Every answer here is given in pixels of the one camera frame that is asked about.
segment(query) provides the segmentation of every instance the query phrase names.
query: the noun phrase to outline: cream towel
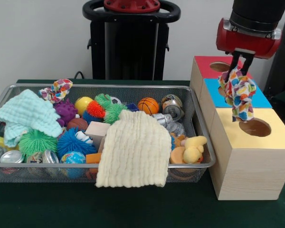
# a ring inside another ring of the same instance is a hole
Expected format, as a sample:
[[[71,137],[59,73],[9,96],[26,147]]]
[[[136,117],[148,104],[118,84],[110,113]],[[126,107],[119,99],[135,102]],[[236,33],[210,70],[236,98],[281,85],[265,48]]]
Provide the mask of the cream towel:
[[[145,112],[122,110],[107,131],[97,187],[163,187],[168,175],[171,137]]]

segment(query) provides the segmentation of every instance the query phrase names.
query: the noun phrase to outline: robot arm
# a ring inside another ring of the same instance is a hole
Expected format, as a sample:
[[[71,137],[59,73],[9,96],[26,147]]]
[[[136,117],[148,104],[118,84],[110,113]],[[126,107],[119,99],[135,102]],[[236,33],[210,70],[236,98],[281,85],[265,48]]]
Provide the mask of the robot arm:
[[[222,18],[218,26],[217,48],[232,54],[230,71],[243,56],[241,69],[245,75],[253,58],[270,58],[281,42],[281,30],[276,28],[285,11],[285,0],[234,0],[229,19]]]

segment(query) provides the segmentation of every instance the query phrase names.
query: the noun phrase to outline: yellow duck toy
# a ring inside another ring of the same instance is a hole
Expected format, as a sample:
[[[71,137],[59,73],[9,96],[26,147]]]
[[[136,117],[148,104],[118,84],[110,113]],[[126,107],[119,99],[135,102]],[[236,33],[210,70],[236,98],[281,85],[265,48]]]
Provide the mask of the yellow duck toy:
[[[184,141],[182,141],[182,144],[185,145],[185,151],[183,154],[184,162],[187,164],[196,163],[202,157],[204,145],[207,143],[207,138],[205,136],[196,136]]]

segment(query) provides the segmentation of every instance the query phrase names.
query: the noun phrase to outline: blue box face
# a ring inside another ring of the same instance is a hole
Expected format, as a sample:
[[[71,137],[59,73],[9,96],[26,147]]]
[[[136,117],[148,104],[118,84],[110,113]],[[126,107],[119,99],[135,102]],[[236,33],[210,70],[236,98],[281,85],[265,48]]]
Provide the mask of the blue box face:
[[[225,98],[221,94],[219,94],[219,91],[218,91],[219,82],[217,79],[205,78],[204,82],[209,90],[209,93],[211,95],[211,98],[216,108],[231,108],[231,106],[225,102]],[[263,92],[258,86],[256,87],[256,93],[252,97],[252,107],[253,108],[272,108],[271,104],[269,103],[269,101],[264,96]]]

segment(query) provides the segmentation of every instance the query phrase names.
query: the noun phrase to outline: green table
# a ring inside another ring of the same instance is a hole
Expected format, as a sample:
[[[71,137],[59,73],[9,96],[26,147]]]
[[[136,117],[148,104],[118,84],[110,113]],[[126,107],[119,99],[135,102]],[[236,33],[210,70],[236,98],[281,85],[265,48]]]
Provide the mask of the green table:
[[[19,83],[51,83],[20,80]],[[75,83],[121,84],[74,80]],[[188,81],[122,84],[188,85]],[[96,188],[92,183],[0,184],[0,227],[284,228],[285,186],[276,201],[217,201],[209,172],[164,188]]]

